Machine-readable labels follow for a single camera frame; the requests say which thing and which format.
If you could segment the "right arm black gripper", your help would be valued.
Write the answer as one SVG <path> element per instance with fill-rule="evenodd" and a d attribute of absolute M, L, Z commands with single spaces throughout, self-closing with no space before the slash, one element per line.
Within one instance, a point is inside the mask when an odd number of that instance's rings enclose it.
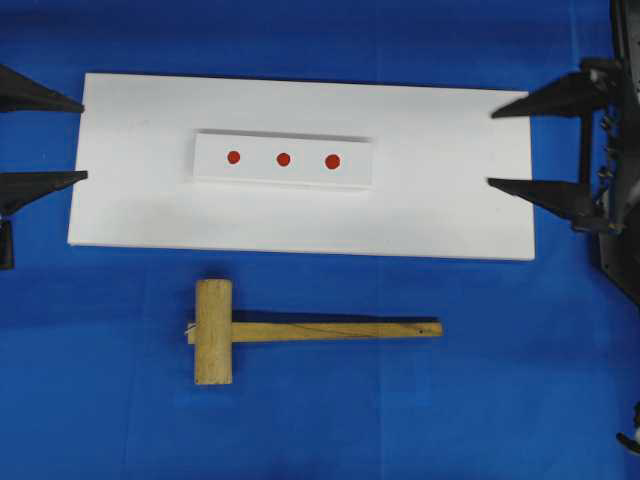
<path fill-rule="evenodd" d="M 611 180 L 607 209 L 609 229 L 621 233 L 639 204 L 639 87 L 630 67 L 619 60 L 587 57 L 584 72 L 569 73 L 498 108 L 492 119 L 529 116 L 575 117 L 600 108 L 600 89 L 614 114 L 601 126 L 607 132 L 606 152 Z M 566 181 L 488 178 L 487 183 L 569 220 L 576 231 L 597 231 L 598 215 L 588 184 Z"/>

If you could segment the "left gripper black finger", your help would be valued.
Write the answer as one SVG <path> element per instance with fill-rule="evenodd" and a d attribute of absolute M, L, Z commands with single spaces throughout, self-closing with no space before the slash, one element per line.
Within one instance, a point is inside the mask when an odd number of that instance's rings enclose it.
<path fill-rule="evenodd" d="M 32 202 L 87 178 L 87 171 L 2 173 L 1 215 L 13 215 Z"/>
<path fill-rule="evenodd" d="M 83 113 L 84 106 L 2 65 L 1 112 L 15 111 Z"/>

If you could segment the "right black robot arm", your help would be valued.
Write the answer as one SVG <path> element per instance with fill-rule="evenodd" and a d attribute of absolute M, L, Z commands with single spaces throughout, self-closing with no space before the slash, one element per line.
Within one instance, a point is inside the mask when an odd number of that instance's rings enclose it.
<path fill-rule="evenodd" d="M 639 4 L 610 4 L 612 58 L 584 58 L 578 70 L 502 106 L 492 118 L 580 120 L 578 179 L 490 178 L 488 184 L 596 236 L 600 268 L 639 300 Z"/>

